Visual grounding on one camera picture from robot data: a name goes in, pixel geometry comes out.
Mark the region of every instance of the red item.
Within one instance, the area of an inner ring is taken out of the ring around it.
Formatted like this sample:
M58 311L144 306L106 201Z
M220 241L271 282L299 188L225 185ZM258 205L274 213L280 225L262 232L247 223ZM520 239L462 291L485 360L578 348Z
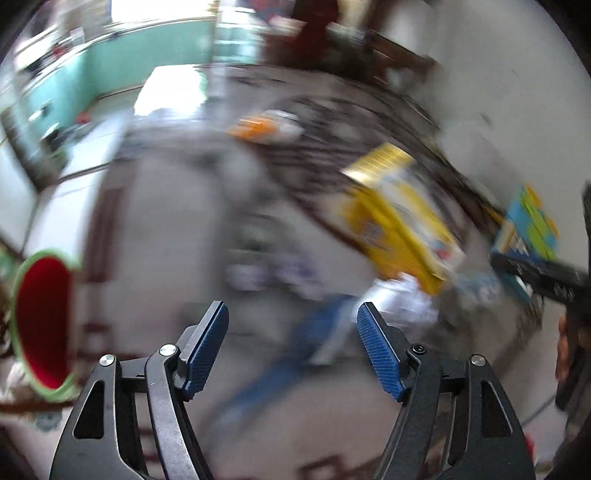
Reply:
M66 380L72 274L55 257L36 261L21 280L15 318L22 354L35 377L56 389Z
M88 124L91 120L92 117L90 116L90 113L88 113L87 111L80 112L78 115L76 115L77 124Z
M337 0L303 2L301 8L296 4L292 18L306 22L292 43L294 55L305 61L320 60L327 46L326 27L339 19Z

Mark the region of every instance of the green bucket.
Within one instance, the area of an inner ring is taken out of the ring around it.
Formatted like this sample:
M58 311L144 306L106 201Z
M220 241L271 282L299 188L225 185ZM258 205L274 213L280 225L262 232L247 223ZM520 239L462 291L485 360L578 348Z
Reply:
M27 258L17 272L10 333L31 386L43 399L62 402L77 393L69 362L73 269L54 250Z

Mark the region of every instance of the plastic bag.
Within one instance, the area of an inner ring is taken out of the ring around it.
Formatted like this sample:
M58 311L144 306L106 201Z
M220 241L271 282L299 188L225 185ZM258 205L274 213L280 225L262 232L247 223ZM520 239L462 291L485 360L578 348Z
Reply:
M400 280L374 280L354 309L355 321L357 310L366 301L372 302L384 321L399 328L411 343L419 342L437 321L431 295L421 291L416 278L404 273L400 274Z
M267 110L241 119L228 133L240 140L269 145L292 143L303 131L296 115L282 110Z

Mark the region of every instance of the clutter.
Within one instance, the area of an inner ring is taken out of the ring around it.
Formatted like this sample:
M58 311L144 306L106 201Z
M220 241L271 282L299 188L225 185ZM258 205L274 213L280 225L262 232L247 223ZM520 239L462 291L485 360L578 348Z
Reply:
M308 314L292 330L285 353L210 416L206 448L214 449L222 437L239 434L266 406L303 380L310 367L334 363L354 325L350 318L355 300L350 295L330 295Z
M260 291L277 280L304 299L322 298L312 260L279 219L245 215L236 226L235 243L226 267L226 281L232 288Z
M431 297L421 291L416 278L404 273L399 280L374 280L353 309L354 322L359 307L367 301L374 304L388 325L399 328L411 343L421 341L424 332L437 321Z
M384 144L343 170L356 187L344 216L385 278L400 272L436 294L464 259L413 158Z
M228 133L247 142L277 145L295 142L303 131L296 115L281 110L267 110L260 115L241 119Z
M460 274L453 288L457 290L459 306L464 312L499 305L504 295L501 281L493 272Z
M3 389L0 390L0 403L18 404L30 401L39 401L39 396L31 387L25 366L22 362L16 361L10 368ZM34 423L42 432L50 432L59 426L62 413L61 409L36 413L24 411L18 418Z
M557 237L558 230L542 209L539 197L530 186L524 185L507 211L491 254L552 260ZM519 277L507 273L499 276L520 300L531 301L533 290Z

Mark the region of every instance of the blue object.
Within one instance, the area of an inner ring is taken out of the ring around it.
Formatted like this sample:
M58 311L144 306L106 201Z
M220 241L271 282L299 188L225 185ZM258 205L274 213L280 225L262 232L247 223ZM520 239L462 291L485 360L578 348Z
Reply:
M186 379L181 393L185 401L193 398L195 393L201 392L212 370L226 332L228 331L229 315L225 304L213 304L202 318L195 332L203 329L193 352L187 361Z
M398 358L365 305L361 305L357 313L357 330L382 388L391 394L394 400L402 401L405 388L400 381Z
M343 308L353 298L344 294L327 297L291 331L287 351L212 415L208 432L210 447L222 436L235 435L268 404L305 378L311 358L331 338L343 319Z

